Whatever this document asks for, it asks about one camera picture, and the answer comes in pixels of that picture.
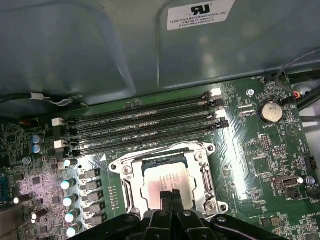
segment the black ram slot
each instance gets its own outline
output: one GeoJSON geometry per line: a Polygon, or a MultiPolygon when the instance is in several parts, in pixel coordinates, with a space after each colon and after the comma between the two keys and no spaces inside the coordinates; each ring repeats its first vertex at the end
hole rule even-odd
{"type": "Polygon", "coordinates": [[[110,137],[118,134],[126,134],[126,133],[134,133],[137,130],[141,129],[152,129],[159,126],[171,126],[172,124],[183,124],[183,123],[189,123],[190,118],[201,118],[203,116],[207,116],[210,112],[209,111],[198,111],[194,112],[188,115],[179,115],[178,117],[170,117],[165,119],[155,119],[152,121],[137,121],[132,125],[116,127],[116,128],[109,128],[106,126],[100,127],[98,130],[95,130],[94,132],[85,132],[85,133],[78,133],[74,136],[71,136],[72,138],[77,138],[79,140],[92,140],[92,139],[98,139],[103,137],[110,137]]]}
{"type": "Polygon", "coordinates": [[[211,132],[212,130],[214,130],[214,129],[211,126],[206,126],[206,127],[202,127],[202,128],[187,130],[187,131],[178,132],[178,133],[169,134],[169,135],[150,137],[150,138],[146,138],[144,140],[139,139],[137,141],[120,143],[120,144],[115,144],[115,145],[111,145],[111,146],[104,146],[104,147],[99,147],[99,148],[94,148],[94,149],[89,149],[89,150],[79,150],[79,151],[76,151],[74,153],[74,155],[75,155],[75,157],[78,157],[78,156],[85,156],[85,155],[103,153],[103,152],[108,152],[108,151],[116,151],[116,150],[120,150],[120,149],[134,147],[137,145],[152,144],[152,143],[160,142],[161,140],[164,140],[164,139],[170,140],[170,139],[175,139],[175,138],[182,138],[184,136],[189,136],[192,134],[204,134],[204,133],[211,132]]]}
{"type": "Polygon", "coordinates": [[[168,113],[181,113],[181,112],[183,113],[186,110],[203,109],[206,107],[210,107],[210,106],[208,106],[207,104],[202,104],[200,102],[197,102],[193,104],[179,105],[177,106],[177,109],[170,107],[170,108],[149,110],[149,111],[143,111],[143,112],[132,112],[130,114],[125,114],[121,116],[113,115],[109,118],[103,117],[101,119],[95,119],[95,120],[87,121],[85,123],[76,123],[71,127],[77,128],[78,130],[87,130],[87,129],[95,128],[105,124],[124,124],[137,119],[154,118],[156,116],[162,116],[168,113]]]}
{"type": "Polygon", "coordinates": [[[192,101],[193,102],[196,102],[196,101],[206,102],[209,100],[208,98],[209,98],[208,93],[205,93],[201,96],[180,98],[180,99],[176,99],[176,100],[154,103],[154,104],[149,104],[149,105],[142,105],[142,106],[132,107],[132,108],[124,109],[124,110],[108,112],[108,113],[103,113],[103,114],[97,114],[97,115],[93,115],[93,116],[78,117],[78,118],[74,119],[73,121],[76,121],[77,123],[81,123],[81,122],[86,122],[86,121],[92,121],[97,118],[121,116],[121,115],[132,113],[132,111],[135,111],[135,110],[150,111],[150,110],[153,110],[154,108],[158,108],[158,107],[165,107],[165,106],[170,106],[170,105],[174,105],[174,104],[183,104],[183,103],[192,102],[192,101]]]}
{"type": "Polygon", "coordinates": [[[141,123],[142,121],[147,121],[147,120],[152,120],[156,121],[159,118],[165,118],[165,117],[179,117],[179,115],[186,114],[192,115],[200,112],[207,112],[210,111],[212,108],[211,107],[199,107],[199,106],[194,106],[194,107],[188,107],[187,109],[180,109],[172,112],[161,112],[161,113],[155,113],[151,115],[141,115],[141,113],[135,114],[135,115],[128,115],[127,119],[103,119],[100,122],[90,122],[90,125],[87,126],[72,126],[71,129],[76,131],[78,134],[83,134],[83,133],[89,133],[94,130],[97,130],[101,128],[101,126],[107,125],[109,128],[115,128],[118,126],[123,126],[125,124],[138,124],[141,123]]]}
{"type": "Polygon", "coordinates": [[[192,125],[199,125],[199,124],[204,124],[207,122],[206,118],[202,118],[200,120],[188,120],[184,122],[176,122],[175,124],[172,123],[167,123],[163,124],[162,126],[149,126],[148,128],[143,128],[143,129],[134,129],[133,131],[129,132],[128,134],[124,134],[123,132],[121,134],[113,134],[113,135],[108,135],[102,138],[97,138],[97,139],[84,139],[80,140],[79,144],[77,147],[81,147],[84,145],[90,145],[90,144],[99,144],[103,142],[110,142],[114,143],[117,142],[118,140],[121,140],[122,142],[131,140],[132,138],[139,136],[139,135],[147,135],[147,134],[163,134],[166,133],[167,131],[172,131],[173,129],[181,128],[181,127],[187,127],[187,126],[192,126],[192,125]]]}

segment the cpu socket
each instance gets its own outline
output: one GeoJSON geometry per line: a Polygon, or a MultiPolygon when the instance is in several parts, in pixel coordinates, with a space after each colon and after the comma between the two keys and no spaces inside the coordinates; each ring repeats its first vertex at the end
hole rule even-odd
{"type": "Polygon", "coordinates": [[[127,213],[144,217],[161,209],[160,192],[179,190],[185,210],[200,212],[209,220],[229,207],[217,200],[208,156],[211,143],[183,141],[128,153],[113,161],[109,170],[119,174],[127,213]]]}

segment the motherboard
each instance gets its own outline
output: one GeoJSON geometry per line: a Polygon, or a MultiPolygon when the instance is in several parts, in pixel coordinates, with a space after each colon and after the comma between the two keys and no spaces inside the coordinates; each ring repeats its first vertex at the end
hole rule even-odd
{"type": "Polygon", "coordinates": [[[208,221],[319,239],[316,160],[295,96],[269,75],[3,123],[0,168],[1,205],[23,206],[19,240],[143,218],[174,190],[208,221]]]}

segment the capacitor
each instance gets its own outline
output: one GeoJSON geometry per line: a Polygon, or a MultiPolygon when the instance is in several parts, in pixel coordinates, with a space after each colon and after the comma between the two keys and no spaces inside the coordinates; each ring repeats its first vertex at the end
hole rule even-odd
{"type": "Polygon", "coordinates": [[[34,213],[31,214],[31,219],[36,220],[36,219],[40,219],[43,216],[47,215],[48,211],[46,209],[41,209],[39,211],[36,211],[34,213]]]}
{"type": "Polygon", "coordinates": [[[42,145],[35,144],[32,147],[32,152],[34,154],[44,154],[46,152],[46,147],[42,145]]]}
{"type": "Polygon", "coordinates": [[[67,223],[72,223],[79,216],[79,213],[80,213],[79,209],[71,210],[64,216],[64,220],[67,223]]]}
{"type": "Polygon", "coordinates": [[[70,207],[71,204],[74,204],[78,200],[78,198],[79,197],[76,194],[69,195],[63,199],[62,204],[65,207],[70,207]]]}
{"type": "Polygon", "coordinates": [[[29,165],[31,163],[31,158],[29,156],[22,158],[22,163],[24,165],[29,165]]]}
{"type": "Polygon", "coordinates": [[[32,224],[36,224],[36,223],[38,223],[38,222],[39,222],[39,219],[36,219],[36,220],[31,219],[31,223],[32,223],[32,224]]]}
{"type": "Polygon", "coordinates": [[[71,227],[68,228],[68,230],[66,231],[66,235],[69,238],[72,238],[80,231],[80,229],[81,229],[81,226],[79,223],[72,224],[71,227]]]}
{"type": "Polygon", "coordinates": [[[266,124],[274,124],[279,122],[283,115],[284,111],[282,107],[273,100],[265,102],[258,109],[259,118],[266,124]]]}
{"type": "Polygon", "coordinates": [[[77,165],[77,163],[78,163],[78,161],[76,159],[67,159],[67,160],[64,160],[63,165],[66,168],[69,168],[69,167],[77,165]]]}
{"type": "Polygon", "coordinates": [[[63,190],[67,190],[69,188],[72,188],[74,185],[76,185],[76,183],[77,183],[76,180],[70,178],[70,179],[64,180],[60,186],[63,190]]]}
{"type": "Polygon", "coordinates": [[[316,183],[316,180],[313,176],[307,176],[305,178],[305,183],[308,184],[308,185],[313,185],[316,183]]]}
{"type": "Polygon", "coordinates": [[[24,195],[20,195],[17,196],[13,199],[13,203],[14,204],[19,204],[19,203],[24,203],[31,200],[31,196],[29,194],[24,194],[24,195]]]}
{"type": "Polygon", "coordinates": [[[33,135],[31,137],[31,142],[33,144],[42,144],[45,141],[45,138],[41,135],[33,135]]]}

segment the wire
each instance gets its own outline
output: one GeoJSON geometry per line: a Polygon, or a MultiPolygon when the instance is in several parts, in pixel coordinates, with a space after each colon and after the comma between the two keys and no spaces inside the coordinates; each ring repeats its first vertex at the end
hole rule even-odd
{"type": "Polygon", "coordinates": [[[274,77],[275,80],[275,84],[278,85],[278,87],[282,88],[284,91],[286,92],[291,92],[293,93],[292,89],[287,87],[286,85],[284,85],[282,82],[280,82],[280,76],[281,74],[283,74],[288,68],[290,68],[292,65],[296,64],[297,62],[300,62],[302,59],[309,57],[310,55],[313,55],[317,52],[320,52],[320,47],[316,48],[312,51],[309,51],[301,56],[298,56],[297,58],[295,58],[294,60],[292,60],[291,62],[287,63],[286,65],[283,66],[283,68],[281,68],[278,73],[276,74],[276,76],[274,77]]]}
{"type": "Polygon", "coordinates": [[[296,97],[296,99],[300,99],[301,98],[300,93],[298,93],[297,91],[294,91],[293,95],[296,97]]]}
{"type": "Polygon", "coordinates": [[[315,89],[313,89],[312,91],[310,91],[308,93],[308,95],[304,99],[299,101],[296,106],[300,112],[303,109],[311,106],[312,104],[314,104],[318,100],[320,100],[320,86],[318,86],[315,89]]]}
{"type": "Polygon", "coordinates": [[[12,94],[0,95],[0,104],[13,101],[13,100],[30,99],[31,97],[32,97],[31,93],[12,93],[12,94]]]}
{"type": "Polygon", "coordinates": [[[12,94],[0,95],[0,104],[13,101],[13,100],[21,100],[21,99],[49,100],[50,103],[58,107],[65,107],[73,103],[73,100],[70,98],[63,99],[59,102],[54,102],[52,101],[52,97],[44,96],[42,93],[24,92],[24,93],[12,93],[12,94]]]}
{"type": "Polygon", "coordinates": [[[302,122],[320,122],[320,116],[301,116],[302,122]]]}

